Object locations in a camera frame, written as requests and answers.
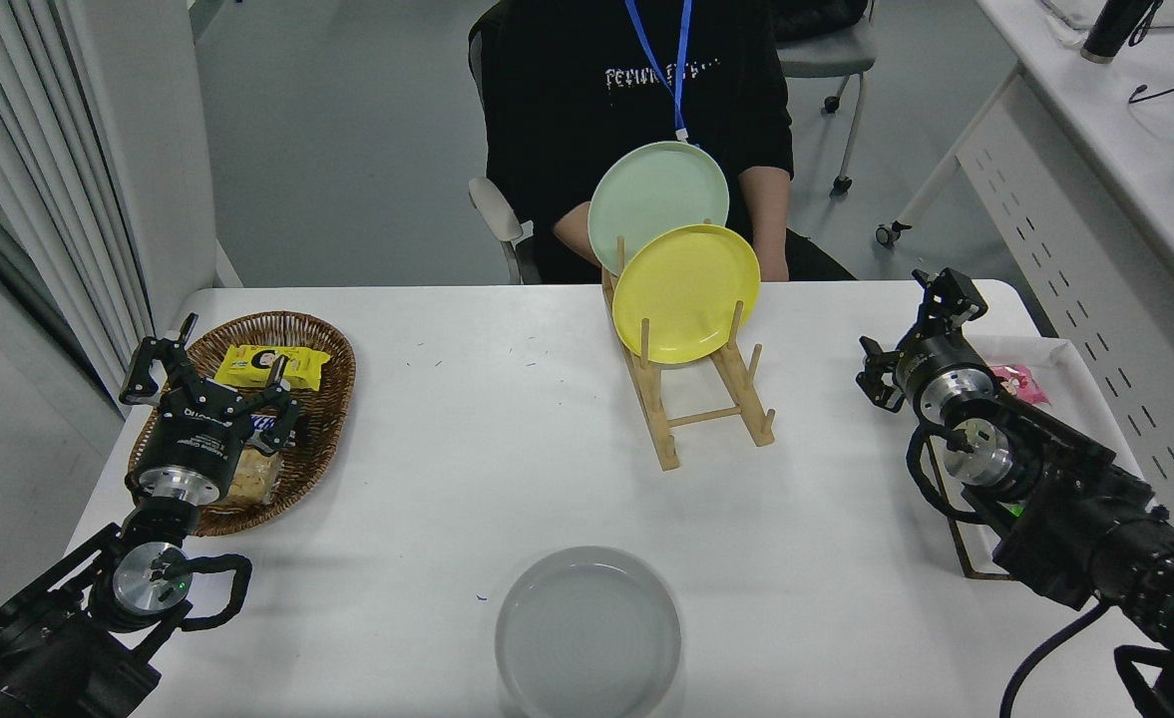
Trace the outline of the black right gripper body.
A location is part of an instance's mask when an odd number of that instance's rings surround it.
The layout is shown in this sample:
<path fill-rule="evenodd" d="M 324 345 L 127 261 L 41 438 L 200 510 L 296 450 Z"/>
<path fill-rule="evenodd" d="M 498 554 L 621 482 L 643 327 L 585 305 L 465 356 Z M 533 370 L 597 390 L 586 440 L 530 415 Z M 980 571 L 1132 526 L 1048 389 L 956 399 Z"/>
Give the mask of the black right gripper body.
<path fill-rule="evenodd" d="M 893 382 L 916 414 L 942 414 L 956 397 L 981 395 L 984 363 L 960 332 L 911 339 L 898 346 Z"/>

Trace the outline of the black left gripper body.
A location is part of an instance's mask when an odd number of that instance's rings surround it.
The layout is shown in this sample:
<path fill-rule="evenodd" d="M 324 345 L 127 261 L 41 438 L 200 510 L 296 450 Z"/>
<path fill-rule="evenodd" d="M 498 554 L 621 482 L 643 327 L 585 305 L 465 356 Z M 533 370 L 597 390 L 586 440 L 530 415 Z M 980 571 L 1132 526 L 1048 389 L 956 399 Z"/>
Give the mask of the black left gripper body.
<path fill-rule="evenodd" d="M 160 400 L 158 416 L 135 474 L 177 467 L 203 477 L 232 477 L 252 433 L 248 415 L 232 418 L 227 406 L 214 399 L 193 406 L 184 394 L 171 392 Z"/>

